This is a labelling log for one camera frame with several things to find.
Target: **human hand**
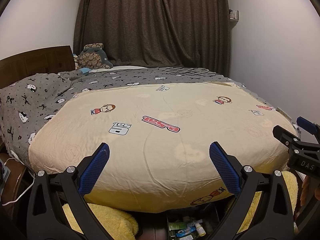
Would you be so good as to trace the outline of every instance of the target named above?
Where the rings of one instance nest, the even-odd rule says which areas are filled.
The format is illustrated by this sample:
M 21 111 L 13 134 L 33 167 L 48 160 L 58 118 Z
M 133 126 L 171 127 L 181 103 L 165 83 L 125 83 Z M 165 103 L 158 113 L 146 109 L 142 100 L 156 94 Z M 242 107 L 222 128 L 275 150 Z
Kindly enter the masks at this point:
M 308 189 L 310 184 L 310 177 L 306 176 L 304 178 L 303 184 L 302 184 L 302 192 L 300 197 L 300 204 L 303 206 L 307 201 L 307 195 L 308 195 Z M 315 190 L 315 197 L 317 200 L 320 200 L 320 186 L 316 188 Z

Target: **gray patterned blanket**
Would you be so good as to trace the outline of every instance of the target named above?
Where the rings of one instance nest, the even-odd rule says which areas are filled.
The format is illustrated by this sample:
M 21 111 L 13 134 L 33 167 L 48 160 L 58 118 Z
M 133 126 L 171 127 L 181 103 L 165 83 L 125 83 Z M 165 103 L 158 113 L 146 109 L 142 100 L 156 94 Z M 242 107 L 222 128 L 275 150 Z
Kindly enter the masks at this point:
M 78 93 L 124 86 L 193 82 L 234 81 L 204 68 L 125 69 L 88 75 L 80 70 L 36 74 L 0 90 L 0 136 L 9 154 L 31 169 L 28 148 L 32 139 Z M 235 84 L 267 104 L 242 83 Z

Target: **white cable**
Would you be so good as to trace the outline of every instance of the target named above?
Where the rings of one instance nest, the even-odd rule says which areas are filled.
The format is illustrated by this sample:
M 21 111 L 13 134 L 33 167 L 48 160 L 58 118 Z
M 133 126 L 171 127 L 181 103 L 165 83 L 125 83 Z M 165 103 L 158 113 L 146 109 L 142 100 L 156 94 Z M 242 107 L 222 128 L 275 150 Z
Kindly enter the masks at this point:
M 11 203 L 16 203 L 16 202 L 32 187 L 32 185 L 34 184 L 34 182 L 35 182 L 35 175 L 33 174 L 33 182 L 32 182 L 32 184 L 31 184 L 24 192 L 22 192 L 22 194 L 21 194 L 16 200 L 14 200 L 14 201 L 9 201 L 9 202 L 7 202 L 7 203 L 5 203 L 5 204 L 2 204 L 2 205 L 3 205 L 3 206 L 6 206 L 6 205 L 11 204 Z
M 20 161 L 19 158 L 9 158 L 9 159 L 6 160 L 6 162 L 5 162 L 3 165 L 4 165 L 4 166 L 7 166 L 6 164 L 7 164 L 8 160 L 13 160 L 13 159 L 19 160 L 19 162 L 21 162 L 21 163 L 24 165 L 24 163 L 23 163 L 22 161 Z

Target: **yellow plush fabric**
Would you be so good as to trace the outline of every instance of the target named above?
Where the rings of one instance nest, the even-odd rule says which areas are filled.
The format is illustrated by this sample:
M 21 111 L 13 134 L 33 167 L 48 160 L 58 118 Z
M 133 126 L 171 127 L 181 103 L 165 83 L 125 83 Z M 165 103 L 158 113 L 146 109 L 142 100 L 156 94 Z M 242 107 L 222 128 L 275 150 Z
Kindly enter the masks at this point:
M 297 196 L 298 196 L 297 178 L 291 172 L 288 172 L 288 171 L 283 171 L 282 175 L 284 177 L 284 181 L 285 181 L 287 188 L 288 188 L 291 206 L 292 206 L 292 212 L 294 212 L 294 210 L 296 208 Z M 250 205 L 249 211 L 248 211 L 247 215 L 245 216 L 245 218 L 242 222 L 242 225 L 239 228 L 238 233 L 241 233 L 242 231 L 248 229 L 248 227 L 252 221 L 252 218 L 254 216 L 254 213 L 256 212 L 257 206 L 259 204 L 260 197 L 261 197 L 261 191 L 256 192 L 256 194 L 254 195 L 254 198 L 252 200 L 252 203 Z M 234 199 L 232 199 L 229 202 L 229 204 L 227 206 L 227 210 L 231 207 L 233 201 L 234 201 Z
M 135 240 L 138 223 L 132 215 L 110 207 L 88 204 L 93 214 L 114 240 Z M 82 233 L 68 204 L 63 205 L 68 222 L 73 230 Z

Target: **silver screw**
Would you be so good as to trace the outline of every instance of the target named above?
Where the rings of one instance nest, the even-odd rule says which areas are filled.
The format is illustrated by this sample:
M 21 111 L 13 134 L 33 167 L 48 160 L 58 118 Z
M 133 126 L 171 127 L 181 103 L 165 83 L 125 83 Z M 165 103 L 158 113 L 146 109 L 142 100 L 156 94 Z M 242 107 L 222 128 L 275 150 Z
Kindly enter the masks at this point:
M 67 172 L 68 172 L 68 173 L 73 173 L 75 170 L 76 170 L 76 168 L 75 168 L 74 166 L 69 166 L 69 167 L 67 168 Z
M 246 172 L 251 172 L 252 171 L 252 168 L 250 166 L 244 166 L 244 170 Z
M 278 171 L 278 170 L 277 170 L 277 171 L 275 171 L 275 175 L 276 175 L 276 176 L 280 177 L 280 176 L 281 176 L 281 174 L 282 174 L 282 173 L 281 173 L 281 171 Z
M 39 177 L 42 177 L 43 175 L 44 175 L 44 171 L 39 171 L 39 172 L 38 172 L 38 176 L 39 176 Z

